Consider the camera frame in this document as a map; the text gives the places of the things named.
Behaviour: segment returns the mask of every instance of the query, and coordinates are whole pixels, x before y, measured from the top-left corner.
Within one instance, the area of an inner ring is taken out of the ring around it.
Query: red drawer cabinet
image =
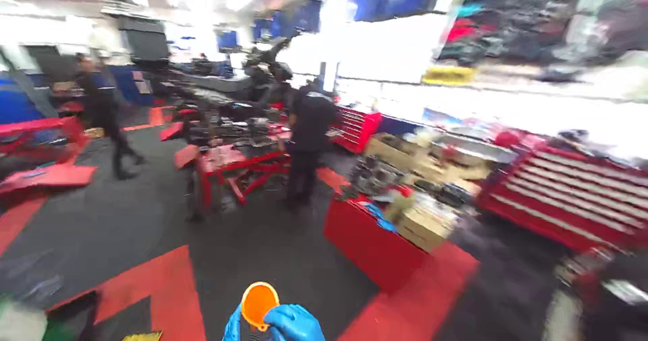
[[[334,141],[336,144],[347,150],[359,154],[364,151],[369,138],[376,132],[382,115],[378,112],[372,112],[367,107],[347,108],[337,107],[342,122],[337,128],[344,131]]]

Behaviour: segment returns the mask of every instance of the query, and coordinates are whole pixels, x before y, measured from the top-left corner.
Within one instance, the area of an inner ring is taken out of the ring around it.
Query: blue shop towel
[[[380,208],[378,208],[375,204],[373,203],[367,203],[367,202],[360,202],[361,205],[363,205],[373,216],[373,218],[376,218],[376,222],[378,223],[378,226],[381,228],[386,229],[387,231],[396,233],[396,226],[390,221],[385,220],[385,216],[382,215],[382,211]]]

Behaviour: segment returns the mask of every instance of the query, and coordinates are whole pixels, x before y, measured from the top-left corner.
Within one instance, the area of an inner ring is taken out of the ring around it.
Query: black pants
[[[124,136],[124,132],[119,129],[117,122],[111,122],[109,124],[102,125],[104,133],[115,143],[115,153],[113,154],[113,170],[115,175],[119,175],[122,170],[121,158],[124,154],[131,155],[137,159],[141,156],[135,153],[135,151],[128,146],[128,141]]]
[[[319,152],[291,152],[288,173],[288,199],[308,199],[315,185],[315,170],[318,168]]]

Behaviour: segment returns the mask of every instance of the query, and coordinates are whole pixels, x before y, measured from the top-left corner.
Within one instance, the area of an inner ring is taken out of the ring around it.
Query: red workbench
[[[403,195],[412,190],[399,187]],[[360,202],[361,196],[339,201],[337,195],[328,206],[324,236],[385,292],[399,289],[430,254],[381,228]]]
[[[283,131],[269,136],[273,140],[290,138],[292,132]],[[194,213],[199,217],[208,216],[212,207],[212,180],[218,185],[229,184],[241,204],[246,203],[246,196],[255,188],[261,187],[272,175],[287,174],[290,155],[285,151],[273,150],[253,157],[245,156],[233,144],[216,146],[200,152],[199,148],[189,145],[175,154],[175,166],[183,168],[193,163],[192,173]],[[236,176],[226,178],[233,171],[240,171]],[[240,180],[252,175],[263,173],[259,178],[240,185]]]

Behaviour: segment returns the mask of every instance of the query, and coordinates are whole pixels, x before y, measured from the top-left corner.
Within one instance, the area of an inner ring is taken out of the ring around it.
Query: red tool chest
[[[333,142],[355,154],[363,152],[369,138],[378,129],[382,115],[368,107],[347,108],[338,105],[337,109],[342,120],[337,128],[344,133]]]
[[[645,243],[648,174],[540,144],[487,185],[487,209],[575,250]]]

